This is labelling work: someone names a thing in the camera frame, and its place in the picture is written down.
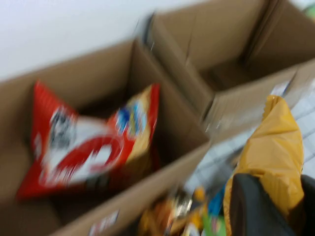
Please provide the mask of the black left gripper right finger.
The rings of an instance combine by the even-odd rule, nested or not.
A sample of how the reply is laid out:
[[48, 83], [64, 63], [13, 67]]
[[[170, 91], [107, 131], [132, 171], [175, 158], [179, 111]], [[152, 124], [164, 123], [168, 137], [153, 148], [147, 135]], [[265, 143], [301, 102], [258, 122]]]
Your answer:
[[302, 175], [302, 188], [304, 191], [304, 209], [306, 214], [304, 236], [315, 236], [315, 179]]

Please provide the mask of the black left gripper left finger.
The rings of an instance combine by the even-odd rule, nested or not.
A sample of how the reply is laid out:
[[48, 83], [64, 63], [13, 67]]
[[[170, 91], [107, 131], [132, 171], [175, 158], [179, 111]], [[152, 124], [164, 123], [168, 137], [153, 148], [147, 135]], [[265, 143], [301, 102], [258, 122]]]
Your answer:
[[248, 174], [233, 177], [229, 217], [233, 236], [295, 235], [258, 178]]

